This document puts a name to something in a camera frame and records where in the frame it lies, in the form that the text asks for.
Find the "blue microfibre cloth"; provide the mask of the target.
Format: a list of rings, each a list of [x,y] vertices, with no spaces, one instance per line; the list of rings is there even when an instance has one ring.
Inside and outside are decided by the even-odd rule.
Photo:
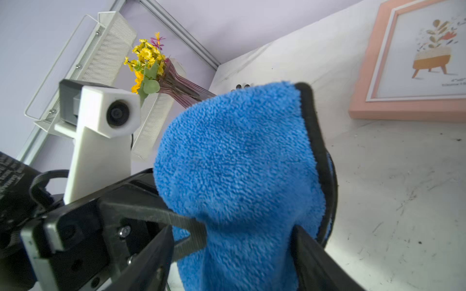
[[[277,82],[193,105],[161,139],[154,178],[166,205],[205,225],[206,247],[177,262],[187,291],[295,291],[298,225],[327,213],[325,144],[312,88]]]

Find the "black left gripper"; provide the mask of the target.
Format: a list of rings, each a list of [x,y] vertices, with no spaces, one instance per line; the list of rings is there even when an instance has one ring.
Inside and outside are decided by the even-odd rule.
[[[126,224],[187,230],[174,243],[174,262],[206,247],[205,225],[169,210],[147,169],[25,225],[21,239],[42,290],[95,291],[111,283],[109,255],[113,262],[132,255],[119,235]]]

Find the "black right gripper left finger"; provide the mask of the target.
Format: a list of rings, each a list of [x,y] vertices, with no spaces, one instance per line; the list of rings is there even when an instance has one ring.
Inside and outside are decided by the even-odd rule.
[[[111,283],[107,291],[163,291],[174,254],[172,227],[106,226]]]

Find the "pink picture frame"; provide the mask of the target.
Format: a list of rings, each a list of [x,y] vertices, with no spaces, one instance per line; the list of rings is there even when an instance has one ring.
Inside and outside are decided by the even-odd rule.
[[[465,121],[465,2],[382,3],[349,115],[368,120]]]

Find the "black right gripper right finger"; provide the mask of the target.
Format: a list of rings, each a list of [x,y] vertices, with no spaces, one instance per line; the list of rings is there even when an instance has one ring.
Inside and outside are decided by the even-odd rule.
[[[300,291],[363,291],[301,226],[294,226],[291,254]]]

